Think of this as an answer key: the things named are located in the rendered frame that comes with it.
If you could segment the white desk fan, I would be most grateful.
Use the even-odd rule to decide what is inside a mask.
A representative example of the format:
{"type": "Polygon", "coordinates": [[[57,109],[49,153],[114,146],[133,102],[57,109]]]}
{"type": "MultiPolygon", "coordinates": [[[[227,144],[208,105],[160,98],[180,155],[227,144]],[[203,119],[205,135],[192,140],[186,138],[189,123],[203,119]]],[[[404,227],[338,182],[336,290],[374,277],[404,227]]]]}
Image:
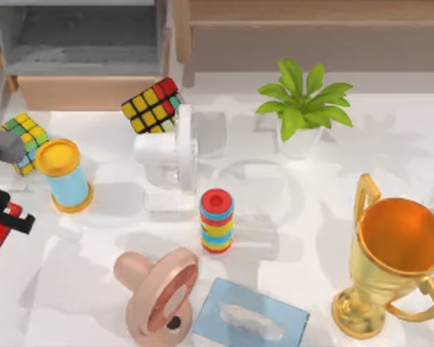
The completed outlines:
{"type": "Polygon", "coordinates": [[[197,194],[198,141],[194,110],[182,104],[176,112],[173,132],[136,136],[135,160],[155,176],[145,190],[145,208],[152,213],[193,211],[197,194]]]}

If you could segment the stack of coloured rings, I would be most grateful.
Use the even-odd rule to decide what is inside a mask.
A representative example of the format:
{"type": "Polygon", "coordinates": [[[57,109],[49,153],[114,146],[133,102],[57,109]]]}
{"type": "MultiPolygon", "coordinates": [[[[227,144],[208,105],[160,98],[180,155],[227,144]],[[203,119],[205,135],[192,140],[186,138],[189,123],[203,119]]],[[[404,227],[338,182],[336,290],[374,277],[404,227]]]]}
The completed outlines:
{"type": "Polygon", "coordinates": [[[200,199],[200,241],[211,254],[220,254],[233,242],[234,199],[224,189],[213,188],[200,199]]]}

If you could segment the yellow and red puzzle cube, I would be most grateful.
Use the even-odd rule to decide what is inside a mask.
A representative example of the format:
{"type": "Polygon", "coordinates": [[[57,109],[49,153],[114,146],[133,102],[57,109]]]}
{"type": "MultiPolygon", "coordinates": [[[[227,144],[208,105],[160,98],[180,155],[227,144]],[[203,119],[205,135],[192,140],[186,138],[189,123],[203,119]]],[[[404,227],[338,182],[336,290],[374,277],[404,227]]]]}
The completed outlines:
{"type": "Polygon", "coordinates": [[[121,105],[137,134],[173,132],[182,100],[175,81],[166,77],[121,105]]]}

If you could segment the green plant in white pot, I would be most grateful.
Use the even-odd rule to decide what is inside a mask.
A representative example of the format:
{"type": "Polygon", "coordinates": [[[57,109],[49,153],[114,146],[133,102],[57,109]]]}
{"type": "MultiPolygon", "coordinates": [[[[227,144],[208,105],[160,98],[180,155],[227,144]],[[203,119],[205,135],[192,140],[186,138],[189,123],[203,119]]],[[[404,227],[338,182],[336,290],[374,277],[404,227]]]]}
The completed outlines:
{"type": "Polygon", "coordinates": [[[353,126],[345,111],[350,107],[346,94],[352,85],[333,82],[325,86],[323,64],[315,65],[306,76],[292,59],[282,59],[277,64],[278,82],[258,88],[258,93],[270,100],[259,105],[256,113],[277,115],[280,152],[290,160],[301,160],[308,156],[323,130],[330,129],[333,122],[353,126]]]}

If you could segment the pink desk fan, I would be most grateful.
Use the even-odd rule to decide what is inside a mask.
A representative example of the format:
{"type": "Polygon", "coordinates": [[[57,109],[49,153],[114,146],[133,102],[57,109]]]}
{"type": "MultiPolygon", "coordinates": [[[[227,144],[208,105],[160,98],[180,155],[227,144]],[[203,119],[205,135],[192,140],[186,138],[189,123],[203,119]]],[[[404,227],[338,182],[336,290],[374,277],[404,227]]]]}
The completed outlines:
{"type": "Polygon", "coordinates": [[[192,324],[188,297],[196,283],[198,258],[179,247],[157,262],[125,252],[114,264],[114,276],[132,292],[126,324],[140,347],[176,347],[192,324]]]}

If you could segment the light blue tissue box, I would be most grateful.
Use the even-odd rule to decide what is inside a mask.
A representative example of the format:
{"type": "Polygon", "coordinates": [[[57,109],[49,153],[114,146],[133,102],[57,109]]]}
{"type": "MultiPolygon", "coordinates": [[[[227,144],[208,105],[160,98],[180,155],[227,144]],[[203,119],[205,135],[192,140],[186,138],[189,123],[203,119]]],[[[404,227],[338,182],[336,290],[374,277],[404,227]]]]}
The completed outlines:
{"type": "Polygon", "coordinates": [[[193,333],[224,347],[299,347],[310,314],[282,301],[262,295],[222,278],[214,280],[195,321],[193,333]],[[219,316],[222,304],[235,304],[259,312],[284,329],[281,340],[263,340],[225,323],[219,316]]]}

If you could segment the yellow and blue cylinder can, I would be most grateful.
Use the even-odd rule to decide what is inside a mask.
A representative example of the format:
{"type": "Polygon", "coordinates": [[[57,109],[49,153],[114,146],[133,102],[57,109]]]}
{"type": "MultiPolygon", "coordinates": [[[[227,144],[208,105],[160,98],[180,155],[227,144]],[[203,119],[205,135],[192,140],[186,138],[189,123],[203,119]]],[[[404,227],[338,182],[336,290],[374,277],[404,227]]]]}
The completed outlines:
{"type": "Polygon", "coordinates": [[[89,206],[93,188],[81,169],[80,151],[73,141],[49,140],[38,149],[35,164],[47,179],[56,209],[72,214],[89,206]]]}

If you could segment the white tissue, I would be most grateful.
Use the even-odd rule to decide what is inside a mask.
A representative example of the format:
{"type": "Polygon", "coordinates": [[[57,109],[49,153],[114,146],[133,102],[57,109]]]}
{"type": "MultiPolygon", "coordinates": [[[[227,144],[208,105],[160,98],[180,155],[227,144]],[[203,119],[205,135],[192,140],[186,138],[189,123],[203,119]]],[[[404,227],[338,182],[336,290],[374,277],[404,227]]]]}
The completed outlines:
{"type": "Polygon", "coordinates": [[[228,325],[263,340],[278,341],[284,335],[284,329],[278,323],[259,312],[235,304],[222,304],[219,316],[228,325]]]}

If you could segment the pale wooden drawer front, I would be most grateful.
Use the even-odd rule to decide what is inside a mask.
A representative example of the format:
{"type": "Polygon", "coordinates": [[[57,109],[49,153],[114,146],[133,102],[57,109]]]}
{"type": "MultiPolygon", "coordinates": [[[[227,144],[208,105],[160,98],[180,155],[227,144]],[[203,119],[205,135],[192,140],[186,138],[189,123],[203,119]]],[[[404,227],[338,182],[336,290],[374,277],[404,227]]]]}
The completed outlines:
{"type": "Polygon", "coordinates": [[[27,108],[33,111],[116,111],[159,77],[19,76],[27,108]]]}

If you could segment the wooden cupboard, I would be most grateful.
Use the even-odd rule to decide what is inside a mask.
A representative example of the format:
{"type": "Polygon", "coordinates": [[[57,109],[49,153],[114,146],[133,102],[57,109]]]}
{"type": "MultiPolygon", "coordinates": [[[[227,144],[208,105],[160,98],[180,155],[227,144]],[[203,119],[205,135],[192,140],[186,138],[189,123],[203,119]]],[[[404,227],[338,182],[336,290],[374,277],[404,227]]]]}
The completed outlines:
{"type": "Polygon", "coordinates": [[[165,2],[162,72],[144,77],[167,75],[171,47],[188,74],[257,71],[285,56],[332,72],[434,73],[434,0],[165,2]]]}

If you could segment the grey pierced drawer inside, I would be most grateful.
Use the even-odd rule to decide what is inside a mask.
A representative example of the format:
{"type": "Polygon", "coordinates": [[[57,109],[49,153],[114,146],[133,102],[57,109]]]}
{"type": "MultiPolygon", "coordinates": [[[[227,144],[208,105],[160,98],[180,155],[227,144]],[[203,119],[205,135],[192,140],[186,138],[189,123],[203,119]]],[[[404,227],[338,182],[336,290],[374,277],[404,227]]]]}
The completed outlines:
{"type": "Polygon", "coordinates": [[[0,0],[4,71],[158,76],[165,0],[0,0]]]}

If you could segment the green and yellow puzzle cube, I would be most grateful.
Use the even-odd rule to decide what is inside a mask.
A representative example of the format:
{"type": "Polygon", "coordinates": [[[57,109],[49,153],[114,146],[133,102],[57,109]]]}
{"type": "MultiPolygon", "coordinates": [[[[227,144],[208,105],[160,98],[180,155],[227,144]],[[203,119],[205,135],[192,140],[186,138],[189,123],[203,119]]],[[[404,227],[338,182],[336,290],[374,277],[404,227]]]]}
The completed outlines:
{"type": "Polygon", "coordinates": [[[20,176],[27,176],[36,169],[35,157],[38,149],[49,141],[47,132],[27,113],[20,113],[4,122],[1,130],[18,135],[25,146],[21,160],[14,165],[20,176]]]}

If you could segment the gold trophy cup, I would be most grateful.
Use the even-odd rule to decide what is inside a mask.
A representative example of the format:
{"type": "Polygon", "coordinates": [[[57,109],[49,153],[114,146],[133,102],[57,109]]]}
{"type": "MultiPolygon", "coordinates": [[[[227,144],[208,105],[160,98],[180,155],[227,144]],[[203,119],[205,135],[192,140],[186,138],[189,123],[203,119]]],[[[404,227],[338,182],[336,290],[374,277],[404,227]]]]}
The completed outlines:
{"type": "Polygon", "coordinates": [[[354,199],[352,286],[337,294],[331,314],[352,338],[368,339],[385,314],[407,322],[434,318],[434,214],[418,202],[382,198],[364,173],[354,199]]]}

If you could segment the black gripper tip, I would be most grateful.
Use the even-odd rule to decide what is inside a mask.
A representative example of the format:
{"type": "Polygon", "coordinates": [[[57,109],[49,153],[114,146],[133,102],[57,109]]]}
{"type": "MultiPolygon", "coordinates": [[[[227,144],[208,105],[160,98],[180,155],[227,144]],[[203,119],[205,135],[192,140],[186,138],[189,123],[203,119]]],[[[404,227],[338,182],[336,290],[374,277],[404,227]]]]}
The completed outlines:
{"type": "Polygon", "coordinates": [[[29,234],[35,217],[24,212],[20,205],[10,202],[10,195],[0,190],[0,225],[9,229],[29,234]]]}

